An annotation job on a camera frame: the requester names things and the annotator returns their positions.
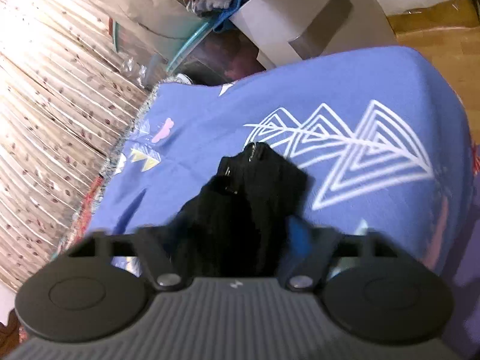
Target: blue cloth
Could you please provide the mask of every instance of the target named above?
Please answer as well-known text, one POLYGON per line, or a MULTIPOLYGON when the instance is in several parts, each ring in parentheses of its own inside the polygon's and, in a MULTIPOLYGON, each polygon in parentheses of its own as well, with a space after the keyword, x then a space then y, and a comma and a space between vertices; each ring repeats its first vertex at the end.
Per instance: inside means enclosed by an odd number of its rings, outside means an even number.
POLYGON ((215 20, 215 23, 213 25, 213 31, 216 33, 221 33, 235 28, 229 18, 234 13, 236 13, 240 9, 240 7, 247 1, 248 0, 232 0, 230 6, 227 9, 222 9, 220 14, 218 15, 217 20, 215 20))
MULTIPOLYGON (((375 228, 441 270, 470 204, 470 133, 456 94, 404 47, 329 55, 222 87, 161 85, 90 229, 167 223, 222 156, 259 141, 315 179, 307 221, 348 234, 375 228)), ((303 235, 295 245, 308 251, 303 235)))

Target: black fabric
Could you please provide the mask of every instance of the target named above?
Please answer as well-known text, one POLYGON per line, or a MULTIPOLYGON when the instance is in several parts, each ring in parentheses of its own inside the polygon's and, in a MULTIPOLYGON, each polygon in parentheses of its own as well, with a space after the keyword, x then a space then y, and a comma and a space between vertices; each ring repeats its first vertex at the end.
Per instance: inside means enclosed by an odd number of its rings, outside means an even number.
POLYGON ((217 174, 163 230, 182 276, 273 276, 287 241, 286 218, 303 206, 308 176, 267 144, 223 157, 217 174))

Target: metal rivet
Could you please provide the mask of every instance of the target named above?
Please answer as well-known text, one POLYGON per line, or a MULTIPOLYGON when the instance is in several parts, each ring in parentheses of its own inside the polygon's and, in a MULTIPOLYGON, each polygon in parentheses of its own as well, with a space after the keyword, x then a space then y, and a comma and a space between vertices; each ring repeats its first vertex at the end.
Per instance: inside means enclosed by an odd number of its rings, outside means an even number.
POLYGON ((309 288, 314 283, 314 280, 309 276, 294 276, 289 280, 293 288, 303 289, 309 288))
POLYGON ((182 278, 177 274, 163 274, 157 277, 157 283, 162 287, 176 286, 182 281, 182 278))

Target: striped curtain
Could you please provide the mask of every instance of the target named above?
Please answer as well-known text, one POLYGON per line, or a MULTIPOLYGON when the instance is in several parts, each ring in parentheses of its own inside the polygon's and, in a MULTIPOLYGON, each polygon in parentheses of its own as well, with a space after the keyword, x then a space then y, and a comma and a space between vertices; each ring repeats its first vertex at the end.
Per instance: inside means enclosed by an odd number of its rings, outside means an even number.
POLYGON ((88 0, 0 0, 0 280, 49 259, 146 93, 88 0))

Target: circular disc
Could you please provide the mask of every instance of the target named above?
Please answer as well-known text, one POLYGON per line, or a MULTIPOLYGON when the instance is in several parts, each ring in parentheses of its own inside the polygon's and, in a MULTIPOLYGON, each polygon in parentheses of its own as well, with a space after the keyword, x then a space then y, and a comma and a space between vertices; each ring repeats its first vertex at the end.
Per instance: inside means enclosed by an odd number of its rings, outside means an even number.
POLYGON ((28 331, 57 342, 85 342, 118 332, 147 301, 143 282, 96 258, 53 261, 20 288, 17 314, 28 331))
POLYGON ((450 319, 448 287, 426 268, 378 258, 334 276, 322 301, 333 321, 369 341, 408 345, 435 337, 450 319))

